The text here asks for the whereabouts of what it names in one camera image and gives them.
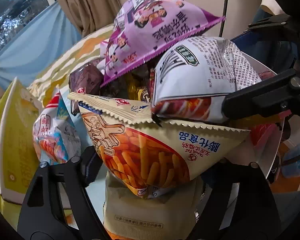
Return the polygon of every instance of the blue curtain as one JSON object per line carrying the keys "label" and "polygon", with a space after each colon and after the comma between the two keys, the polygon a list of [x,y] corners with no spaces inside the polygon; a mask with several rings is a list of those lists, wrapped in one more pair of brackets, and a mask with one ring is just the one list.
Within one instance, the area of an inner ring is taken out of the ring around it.
{"label": "blue curtain", "polygon": [[0,51],[0,86],[17,76],[24,86],[81,39],[60,5],[42,11]]}

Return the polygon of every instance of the yellow patterned blanket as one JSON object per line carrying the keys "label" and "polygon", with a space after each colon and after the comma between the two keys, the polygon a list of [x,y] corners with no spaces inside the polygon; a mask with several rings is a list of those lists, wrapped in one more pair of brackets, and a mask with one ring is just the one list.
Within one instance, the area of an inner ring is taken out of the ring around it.
{"label": "yellow patterned blanket", "polygon": [[112,34],[113,24],[105,26],[80,40],[57,61],[44,69],[28,87],[28,90],[46,106],[57,85],[69,83],[69,74],[83,64],[100,57],[100,43]]}

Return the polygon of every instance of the cream snack bag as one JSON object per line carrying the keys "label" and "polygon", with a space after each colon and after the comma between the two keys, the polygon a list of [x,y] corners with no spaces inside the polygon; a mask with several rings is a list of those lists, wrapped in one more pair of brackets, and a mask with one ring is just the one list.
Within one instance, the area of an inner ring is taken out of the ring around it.
{"label": "cream snack bag", "polygon": [[219,37],[180,41],[155,68],[153,112],[168,118],[222,123],[229,93],[261,82],[238,47]]}
{"label": "cream snack bag", "polygon": [[151,118],[150,103],[70,93],[103,162],[142,198],[190,181],[239,145],[249,130]]}
{"label": "cream snack bag", "polygon": [[108,171],[103,225],[112,239],[186,239],[196,223],[202,188],[197,177],[165,195],[145,200]]}

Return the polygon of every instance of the pink bag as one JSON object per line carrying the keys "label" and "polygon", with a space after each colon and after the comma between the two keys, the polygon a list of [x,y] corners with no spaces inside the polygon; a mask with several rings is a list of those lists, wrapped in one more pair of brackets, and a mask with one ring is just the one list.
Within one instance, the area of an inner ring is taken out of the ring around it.
{"label": "pink bag", "polygon": [[183,0],[128,0],[114,21],[101,86],[222,20]]}

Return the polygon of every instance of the green logo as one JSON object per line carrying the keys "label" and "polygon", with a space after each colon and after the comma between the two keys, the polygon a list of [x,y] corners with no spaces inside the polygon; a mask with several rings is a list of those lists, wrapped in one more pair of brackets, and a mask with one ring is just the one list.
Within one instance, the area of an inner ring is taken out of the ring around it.
{"label": "green logo", "polygon": [[197,66],[199,64],[196,56],[187,47],[180,45],[175,48],[175,51],[178,52],[189,65]]}

